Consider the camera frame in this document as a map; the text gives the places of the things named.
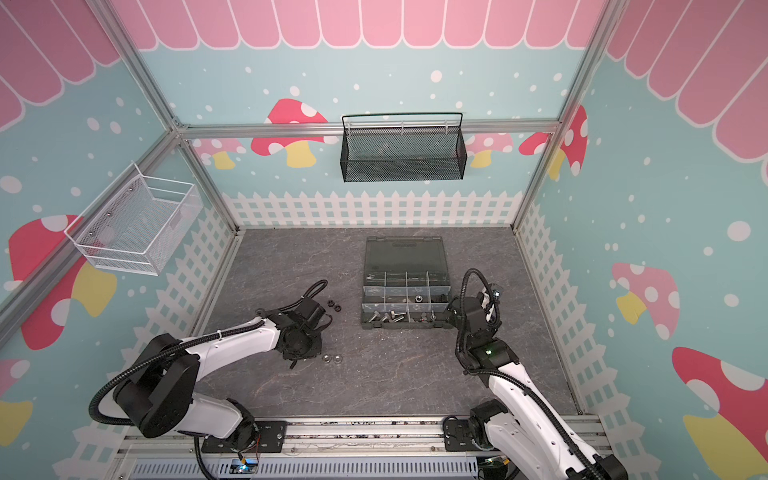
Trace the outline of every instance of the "white wire basket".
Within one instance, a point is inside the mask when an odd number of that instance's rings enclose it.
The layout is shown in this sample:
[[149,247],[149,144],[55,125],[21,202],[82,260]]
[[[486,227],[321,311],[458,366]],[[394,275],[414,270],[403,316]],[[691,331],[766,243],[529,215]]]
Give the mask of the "white wire basket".
[[140,171],[80,225],[92,205],[65,229],[85,258],[102,270],[155,276],[203,209],[195,184]]

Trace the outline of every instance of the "gray work surface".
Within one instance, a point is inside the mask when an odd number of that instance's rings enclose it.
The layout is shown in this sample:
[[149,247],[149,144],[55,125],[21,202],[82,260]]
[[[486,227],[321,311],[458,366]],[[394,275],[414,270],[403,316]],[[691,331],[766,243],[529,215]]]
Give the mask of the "gray work surface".
[[[456,329],[364,330],[360,326],[362,268],[370,236],[440,236],[452,294],[464,272],[478,268],[504,288],[503,325],[497,337],[518,354],[536,386],[557,411],[577,409],[554,350],[531,281],[509,228],[327,228],[248,230],[216,301],[205,333],[246,322],[256,308],[297,300],[315,281],[328,279],[315,300],[333,299],[333,324],[323,331],[323,353],[293,370],[277,351],[257,353],[211,373],[196,390],[231,397],[256,417],[295,415],[468,415],[493,398],[479,378],[462,375]],[[476,277],[468,293],[482,289]]]

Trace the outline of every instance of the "black wire basket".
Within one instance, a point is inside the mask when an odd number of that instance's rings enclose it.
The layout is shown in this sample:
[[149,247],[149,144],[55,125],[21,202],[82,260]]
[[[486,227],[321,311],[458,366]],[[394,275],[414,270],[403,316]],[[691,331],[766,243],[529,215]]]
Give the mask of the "black wire basket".
[[463,179],[462,119],[455,112],[343,116],[344,181]]

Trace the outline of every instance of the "white picket fence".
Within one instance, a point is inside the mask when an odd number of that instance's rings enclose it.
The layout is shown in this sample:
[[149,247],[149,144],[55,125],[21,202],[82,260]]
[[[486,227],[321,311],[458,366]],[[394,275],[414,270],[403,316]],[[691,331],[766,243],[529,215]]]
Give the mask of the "white picket fence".
[[[155,336],[170,333],[181,338],[189,334],[207,285],[232,235],[215,210],[204,212],[205,217],[197,220],[200,229],[192,233],[192,243],[183,245],[184,257],[173,258],[176,273],[166,273],[168,286],[165,290],[156,290],[157,306],[146,309],[147,325],[134,328],[135,345],[121,350],[123,369],[133,364]],[[118,373],[108,373],[107,379]],[[122,426],[96,422],[75,429],[72,434],[78,446],[72,457],[53,464],[55,474],[60,480],[102,478],[125,437],[124,430]]]
[[320,193],[308,197],[285,194],[278,197],[258,194],[236,198],[224,194],[224,200],[239,225],[244,227],[401,227],[429,225],[432,227],[505,227],[515,219],[523,193],[509,197],[506,192],[493,197],[491,192],[479,196],[471,192],[462,196],[432,196],[429,192],[417,197],[413,192],[400,196],[397,192],[385,197],[367,193],[355,197],[351,192],[343,197]]
[[545,316],[575,379],[573,387],[587,405],[587,412],[599,415],[614,454],[637,480],[657,480],[661,461],[645,452],[641,436],[645,428],[630,420],[630,397],[614,384],[616,369],[606,366],[605,345],[594,340],[595,324],[584,317],[587,306],[576,300],[577,286],[568,282],[570,270],[563,270],[563,256],[555,252],[556,241],[549,239],[545,216],[533,203],[522,222],[523,254],[533,269],[533,280],[543,299]]

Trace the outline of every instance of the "mesh basket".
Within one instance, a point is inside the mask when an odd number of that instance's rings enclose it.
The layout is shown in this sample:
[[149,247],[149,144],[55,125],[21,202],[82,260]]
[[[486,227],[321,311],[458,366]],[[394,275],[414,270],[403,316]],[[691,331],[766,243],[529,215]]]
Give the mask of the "mesh basket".
[[460,113],[345,115],[342,123],[345,182],[464,178]]
[[96,268],[159,275],[202,209],[196,185],[139,173],[65,233]]

